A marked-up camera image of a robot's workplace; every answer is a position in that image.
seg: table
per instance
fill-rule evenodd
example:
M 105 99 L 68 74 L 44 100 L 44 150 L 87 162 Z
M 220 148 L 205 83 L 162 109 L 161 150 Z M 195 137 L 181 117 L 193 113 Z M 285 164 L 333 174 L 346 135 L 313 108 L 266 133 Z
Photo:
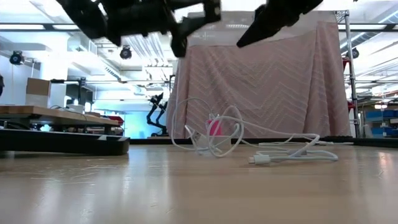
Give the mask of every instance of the table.
M 324 146 L 338 162 L 252 166 L 174 146 L 120 157 L 0 159 L 0 223 L 398 223 L 398 151 Z
M 117 121 L 106 118 L 38 106 L 0 106 L 0 119 L 16 121 L 26 126 L 32 123 L 48 124 L 55 129 L 67 127 L 104 127 L 105 134 L 109 134 L 112 127 L 119 126 Z

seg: pink fabric backdrop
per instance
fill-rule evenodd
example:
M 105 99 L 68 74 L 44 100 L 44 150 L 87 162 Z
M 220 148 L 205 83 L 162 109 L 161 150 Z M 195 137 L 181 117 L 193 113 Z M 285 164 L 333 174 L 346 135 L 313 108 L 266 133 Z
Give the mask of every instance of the pink fabric backdrop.
M 167 127 L 171 133 L 176 102 L 196 97 L 219 114 L 235 105 L 244 120 L 276 131 L 347 136 L 342 70 L 335 22 L 318 22 L 310 32 L 243 49 L 194 45 L 178 66 Z M 208 117 L 207 107 L 198 101 L 182 105 L 177 111 L 175 138 L 188 137 L 185 124 L 205 133 Z M 223 124 L 223 133 L 231 134 L 233 124 Z M 244 137 L 286 136 L 246 126 Z

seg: wooden floor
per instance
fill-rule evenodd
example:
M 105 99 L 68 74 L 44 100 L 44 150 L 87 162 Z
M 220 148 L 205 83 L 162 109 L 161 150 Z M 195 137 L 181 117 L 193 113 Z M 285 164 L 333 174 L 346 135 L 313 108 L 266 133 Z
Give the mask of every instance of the wooden floor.
M 0 223 L 398 223 L 398 151 L 328 149 L 338 162 L 269 167 L 250 166 L 247 147 L 224 159 L 172 146 L 3 155 Z

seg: charging cable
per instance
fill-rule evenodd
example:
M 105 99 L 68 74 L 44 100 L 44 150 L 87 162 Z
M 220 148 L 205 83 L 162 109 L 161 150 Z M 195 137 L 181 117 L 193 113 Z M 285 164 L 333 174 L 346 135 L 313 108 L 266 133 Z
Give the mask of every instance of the charging cable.
M 208 108 L 208 111 L 210 114 L 214 114 L 210 108 L 210 105 L 200 99 L 200 98 L 188 98 L 186 100 L 181 101 L 178 103 L 175 107 L 173 116 L 172 116 L 172 123 L 171 123 L 171 135 L 170 138 L 173 142 L 174 146 L 177 146 L 181 149 L 186 149 L 186 150 L 191 150 L 198 152 L 201 154 L 203 151 L 209 151 L 214 157 L 217 158 L 222 158 L 225 157 L 229 154 L 231 154 L 237 146 L 242 142 L 247 145 L 250 145 L 252 147 L 257 147 L 263 149 L 262 151 L 257 151 L 255 155 L 249 158 L 249 163 L 250 164 L 256 164 L 256 165 L 264 165 L 264 164 L 270 164 L 271 162 L 282 162 L 282 161 L 337 161 L 338 156 L 334 153 L 324 151 L 324 150 L 309 150 L 311 147 L 317 145 L 317 144 L 322 144 L 322 145 L 329 145 L 333 144 L 332 142 L 323 142 L 319 141 L 320 136 L 318 134 L 294 134 L 294 133 L 283 133 L 279 131 L 274 131 L 268 128 L 264 128 L 261 126 L 258 126 L 256 124 L 244 121 L 242 119 L 242 115 L 235 106 L 229 106 L 227 109 L 224 111 L 224 113 L 221 116 L 214 117 L 211 120 L 211 123 L 206 126 L 206 134 L 199 133 L 197 130 L 194 130 L 188 125 L 185 125 L 184 128 L 189 134 L 189 138 L 192 140 L 192 145 L 193 147 L 183 147 L 179 146 L 174 139 L 174 127 L 175 127 L 175 122 L 176 122 L 176 117 L 177 117 L 177 111 L 178 108 L 183 104 L 186 103 L 189 100 L 197 100 L 202 102 L 206 107 Z M 232 116 L 227 116 L 228 113 L 234 113 L 236 114 L 236 117 Z M 215 133 L 217 133 L 218 129 L 221 126 L 221 123 L 225 120 L 230 120 L 230 121 L 235 121 L 236 123 L 234 124 L 234 131 L 233 134 L 228 136 L 224 141 L 219 142 L 218 144 L 214 144 L 214 139 L 215 136 L 210 134 L 210 131 L 212 130 L 213 125 L 216 125 L 215 128 Z M 260 143 L 258 145 L 253 145 L 248 143 L 247 141 L 243 140 L 244 136 L 244 127 L 246 126 L 252 126 L 257 129 L 265 130 L 270 133 L 274 134 L 279 134 L 282 136 L 290 136 L 288 140 L 284 142 L 272 142 L 272 143 Z M 225 141 L 230 141 L 233 137 L 237 137 L 238 140 L 236 143 L 228 149 L 226 152 L 223 152 L 221 149 L 218 148 L 218 146 Z M 309 142 L 306 142 L 303 147 L 299 149 L 286 149 L 286 148 L 281 148 L 278 146 L 282 145 L 298 145 L 298 144 L 303 144 L 300 142 L 290 142 L 293 138 L 304 138 L 308 140 Z

